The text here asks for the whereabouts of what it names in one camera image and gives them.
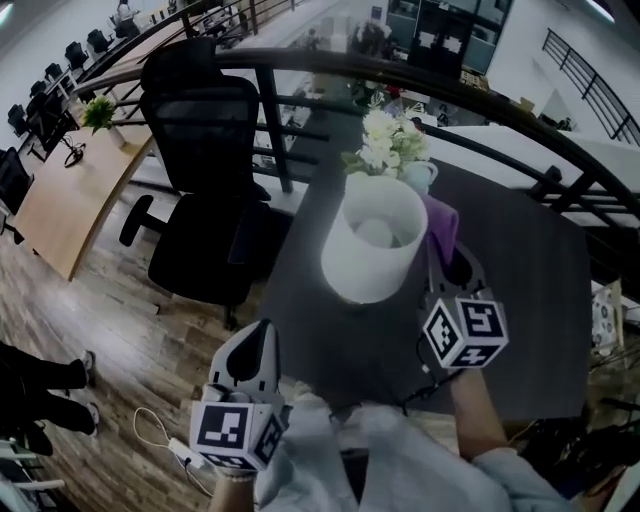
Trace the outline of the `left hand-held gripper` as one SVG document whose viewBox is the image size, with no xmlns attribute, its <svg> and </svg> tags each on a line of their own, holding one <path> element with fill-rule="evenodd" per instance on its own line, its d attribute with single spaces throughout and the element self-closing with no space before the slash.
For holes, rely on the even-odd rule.
<svg viewBox="0 0 640 512">
<path fill-rule="evenodd" d="M 214 354 L 192 406 L 190 449 L 219 468 L 265 470 L 288 428 L 280 378 L 278 332 L 270 320 L 234 334 Z"/>
</svg>

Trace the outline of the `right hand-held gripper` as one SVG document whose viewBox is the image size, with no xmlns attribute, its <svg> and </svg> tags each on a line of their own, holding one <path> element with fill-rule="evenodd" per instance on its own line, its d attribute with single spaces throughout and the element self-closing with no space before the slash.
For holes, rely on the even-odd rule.
<svg viewBox="0 0 640 512">
<path fill-rule="evenodd" d="M 504 306 L 485 272 L 460 242 L 446 264 L 439 244 L 427 242 L 428 278 L 422 332 L 440 367 L 484 368 L 509 342 Z"/>
</svg>

